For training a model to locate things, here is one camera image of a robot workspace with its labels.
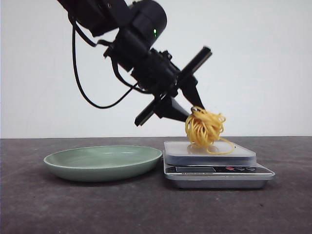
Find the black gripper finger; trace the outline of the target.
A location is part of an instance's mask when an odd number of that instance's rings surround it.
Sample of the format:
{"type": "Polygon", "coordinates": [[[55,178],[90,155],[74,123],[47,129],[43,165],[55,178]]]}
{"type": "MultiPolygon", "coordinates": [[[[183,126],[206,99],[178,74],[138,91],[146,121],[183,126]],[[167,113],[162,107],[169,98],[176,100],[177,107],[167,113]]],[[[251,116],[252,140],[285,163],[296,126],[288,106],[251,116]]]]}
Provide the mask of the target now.
{"type": "Polygon", "coordinates": [[[193,75],[188,75],[181,72],[178,76],[178,87],[182,91],[184,97],[193,105],[204,108],[197,91],[198,81],[193,75]]]}
{"type": "Polygon", "coordinates": [[[156,115],[159,118],[165,117],[177,121],[186,121],[189,113],[173,97],[165,97],[156,106],[156,115]]]}

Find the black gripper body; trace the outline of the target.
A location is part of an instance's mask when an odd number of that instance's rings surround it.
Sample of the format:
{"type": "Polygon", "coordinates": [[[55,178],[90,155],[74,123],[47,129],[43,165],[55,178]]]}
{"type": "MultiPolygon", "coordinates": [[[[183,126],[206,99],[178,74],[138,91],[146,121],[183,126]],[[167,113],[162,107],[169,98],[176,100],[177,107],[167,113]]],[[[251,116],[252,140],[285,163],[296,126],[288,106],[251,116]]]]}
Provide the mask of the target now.
{"type": "Polygon", "coordinates": [[[171,62],[172,56],[168,51],[158,52],[151,49],[147,58],[134,67],[131,73],[139,86],[154,96],[154,100],[136,117],[135,125],[142,126],[153,114],[156,115],[156,106],[162,99],[177,96],[178,76],[181,72],[194,75],[211,55],[211,49],[204,46],[182,70],[179,70],[171,62]]]}

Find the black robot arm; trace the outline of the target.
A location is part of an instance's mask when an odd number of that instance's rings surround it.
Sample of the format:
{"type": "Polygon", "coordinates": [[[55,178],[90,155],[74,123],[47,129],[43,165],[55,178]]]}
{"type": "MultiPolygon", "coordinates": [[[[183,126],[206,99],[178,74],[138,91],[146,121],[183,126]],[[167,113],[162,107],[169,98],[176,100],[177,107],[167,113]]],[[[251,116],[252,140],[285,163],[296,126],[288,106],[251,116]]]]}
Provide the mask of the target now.
{"type": "Polygon", "coordinates": [[[186,121],[188,113],[175,101],[179,91],[193,105],[202,107],[196,89],[195,71],[211,56],[210,48],[203,47],[183,68],[176,67],[169,52],[152,48],[167,24],[164,9],[153,0],[134,1],[127,5],[122,0],[62,0],[72,25],[72,34],[80,35],[89,45],[96,46],[83,32],[88,29],[94,37],[118,30],[114,41],[102,39],[105,57],[111,59],[118,80],[122,67],[136,80],[130,90],[151,94],[154,100],[136,117],[135,125],[144,124],[152,115],[186,121]]]}

